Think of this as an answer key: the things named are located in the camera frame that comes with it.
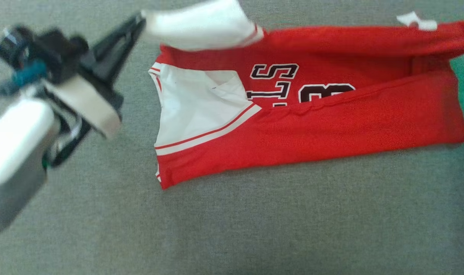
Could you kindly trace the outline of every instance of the green surface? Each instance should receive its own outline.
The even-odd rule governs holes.
[[[22,22],[95,42],[136,10],[194,2],[0,0],[0,33]],[[392,25],[412,10],[464,19],[464,0],[242,2],[267,29]],[[91,134],[0,236],[0,275],[464,275],[464,144],[245,169],[162,191],[147,74],[158,53],[139,43],[117,82],[126,100],[118,137]],[[454,68],[464,108],[464,57]]]

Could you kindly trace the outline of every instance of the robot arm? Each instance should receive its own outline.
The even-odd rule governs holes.
[[[57,29],[5,31],[0,58],[16,72],[0,94],[21,95],[0,117],[0,232],[91,129],[106,138],[119,129],[123,97],[113,83],[145,25],[132,16],[90,50]]]

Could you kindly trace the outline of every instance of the gray fabric surface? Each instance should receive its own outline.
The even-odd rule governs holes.
[[[195,2],[0,0],[0,31],[60,26],[95,42],[136,10]],[[464,0],[242,5],[267,29],[390,25],[412,10],[464,19]],[[119,136],[91,134],[0,236],[0,274],[464,274],[464,144],[232,171],[162,191],[159,103],[146,72],[158,53],[139,43],[117,82]],[[464,57],[454,65],[464,106]]]

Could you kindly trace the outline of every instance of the red fabric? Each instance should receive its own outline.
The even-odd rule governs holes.
[[[251,79],[256,64],[299,65],[287,99],[253,98],[262,110],[237,129],[159,155],[162,188],[224,170],[307,162],[437,143],[464,142],[458,83],[449,58],[464,53],[464,22],[435,32],[403,27],[277,30],[244,49],[182,52],[157,62],[193,70],[235,70],[247,91],[275,91]],[[307,84],[349,83],[355,91],[299,102]],[[286,102],[286,107],[272,103]]]

